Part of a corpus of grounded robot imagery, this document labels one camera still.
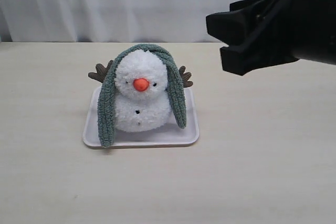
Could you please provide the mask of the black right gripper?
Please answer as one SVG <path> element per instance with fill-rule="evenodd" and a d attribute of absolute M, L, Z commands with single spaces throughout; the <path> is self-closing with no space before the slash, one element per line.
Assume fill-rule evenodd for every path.
<path fill-rule="evenodd" d="M 207 33 L 227 44 L 222 69 L 243 76 L 300 59 L 335 64 L 335 0 L 242 0 L 206 16 Z"/>

